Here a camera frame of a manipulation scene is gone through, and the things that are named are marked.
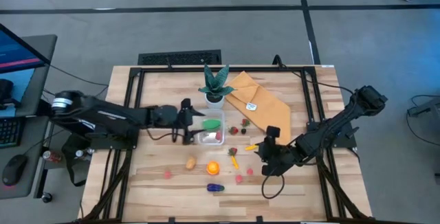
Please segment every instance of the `yellow object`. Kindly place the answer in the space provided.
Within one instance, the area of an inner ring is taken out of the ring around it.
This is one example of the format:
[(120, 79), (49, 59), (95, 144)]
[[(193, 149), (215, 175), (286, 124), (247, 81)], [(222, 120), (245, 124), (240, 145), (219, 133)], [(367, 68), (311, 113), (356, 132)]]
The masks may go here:
[(197, 160), (195, 159), (195, 157), (190, 156), (188, 161), (186, 162), (186, 169), (188, 170), (192, 170), (195, 167), (195, 164), (197, 163)]
[(251, 145), (251, 146), (247, 146), (246, 148), (245, 148), (245, 150), (254, 150), (255, 148), (258, 148), (259, 146), (258, 145)]
[(234, 164), (235, 169), (239, 169), (239, 165), (237, 163), (237, 160), (235, 159), (235, 156), (231, 156), (232, 163)]
[(220, 166), (215, 161), (209, 161), (208, 165), (206, 166), (206, 171), (208, 171), (211, 175), (216, 175), (220, 171)]
[[(280, 137), (277, 139), (279, 144), (286, 145), (291, 142), (291, 111), (288, 105), (273, 96), (264, 87), (258, 85), (244, 71), (232, 79), (227, 86), (236, 89), (226, 96), (229, 103), (264, 131), (266, 131), (267, 126), (280, 128)], [(255, 104), (255, 111), (247, 110), (247, 103)]]

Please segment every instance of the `orange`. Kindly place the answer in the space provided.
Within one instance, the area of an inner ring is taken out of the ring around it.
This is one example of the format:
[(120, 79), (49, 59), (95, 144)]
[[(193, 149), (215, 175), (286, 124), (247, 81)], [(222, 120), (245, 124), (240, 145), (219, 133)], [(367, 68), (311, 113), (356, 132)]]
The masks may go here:
[(220, 166), (215, 161), (209, 161), (208, 165), (206, 166), (206, 170), (208, 171), (209, 174), (216, 175), (220, 171)]

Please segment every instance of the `white pot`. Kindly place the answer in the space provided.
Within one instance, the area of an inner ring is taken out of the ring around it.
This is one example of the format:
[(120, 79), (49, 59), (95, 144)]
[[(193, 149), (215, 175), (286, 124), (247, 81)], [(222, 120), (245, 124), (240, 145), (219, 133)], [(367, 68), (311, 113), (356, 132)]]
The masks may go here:
[(221, 107), (223, 107), (223, 105), (225, 104), (225, 96), (221, 96), (220, 101), (212, 103), (211, 101), (208, 100), (208, 97), (206, 96), (205, 93), (205, 102), (209, 109), (221, 109)]

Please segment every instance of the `small potato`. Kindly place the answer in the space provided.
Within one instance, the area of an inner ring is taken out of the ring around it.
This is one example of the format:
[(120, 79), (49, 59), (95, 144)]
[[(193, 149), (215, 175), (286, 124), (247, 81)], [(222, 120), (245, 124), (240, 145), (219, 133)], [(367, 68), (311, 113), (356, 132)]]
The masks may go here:
[(197, 160), (195, 159), (195, 157), (190, 156), (188, 158), (188, 161), (186, 162), (186, 169), (188, 170), (192, 170), (195, 167)]

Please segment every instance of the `wooden table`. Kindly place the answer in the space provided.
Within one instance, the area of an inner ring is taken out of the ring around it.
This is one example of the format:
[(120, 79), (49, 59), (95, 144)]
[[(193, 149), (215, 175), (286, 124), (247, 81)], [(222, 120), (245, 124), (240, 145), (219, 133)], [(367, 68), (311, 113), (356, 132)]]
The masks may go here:
[[(129, 70), (128, 66), (113, 68), (106, 101), (123, 104)], [(338, 85), (333, 67), (316, 66), (316, 73), (318, 82)], [(237, 74), (230, 73), (228, 80)], [(292, 138), (304, 133), (308, 119), (300, 78), (292, 73), (249, 72), (249, 75), (290, 106)], [(179, 107), (182, 99), (190, 98), (195, 109), (205, 109), (204, 96), (197, 91), (203, 85), (203, 73), (148, 73), (145, 75), (141, 107), (155, 104)], [(136, 80), (131, 107), (135, 99), (135, 86)], [(333, 117), (343, 110), (339, 89), (320, 86), (320, 91), (326, 117)], [(313, 94), (311, 98), (315, 117), (318, 117)], [(228, 126), (240, 125), (243, 115), (231, 104), (225, 102), (223, 111)], [(165, 133), (169, 131), (152, 130), (156, 137)], [(315, 166), (292, 167), (285, 173), (286, 185), (280, 196), (272, 200), (261, 196), (261, 183), (265, 178), (261, 175), (261, 160), (252, 151), (245, 151), (244, 148), (263, 141), (263, 138), (262, 130), (253, 124), (248, 127), (245, 135), (228, 134), (223, 146), (182, 146), (180, 139), (174, 144), (170, 137), (153, 141), (145, 131), (141, 131), (131, 161), (123, 221), (168, 221), (170, 216), (174, 216), (176, 221), (255, 221), (258, 215), (262, 215), (264, 221), (325, 220), (318, 170)], [(234, 169), (227, 155), (230, 147), (238, 148), (236, 159), (240, 165), (239, 170)], [(347, 149), (337, 148), (333, 151), (342, 188), (363, 213), (371, 215), (358, 159)], [(93, 155), (82, 198), (85, 214), (98, 202), (107, 153), (108, 151), (102, 150)], [(185, 164), (190, 155), (197, 158), (197, 165), (194, 170), (188, 171)], [(211, 176), (206, 173), (206, 164), (210, 160), (219, 162), (219, 175)], [(253, 169), (253, 176), (246, 175), (248, 168)], [(164, 179), (165, 170), (172, 172), (171, 179)], [(239, 185), (235, 182), (237, 174), (243, 175), (243, 183)], [(223, 184), (225, 191), (209, 193), (206, 191), (207, 183)], [(265, 186), (266, 194), (277, 192), (280, 186), (281, 179), (271, 177)], [(329, 191), (333, 215), (337, 216), (330, 185)], [(113, 196), (110, 217), (116, 214), (118, 194), (119, 189)]]

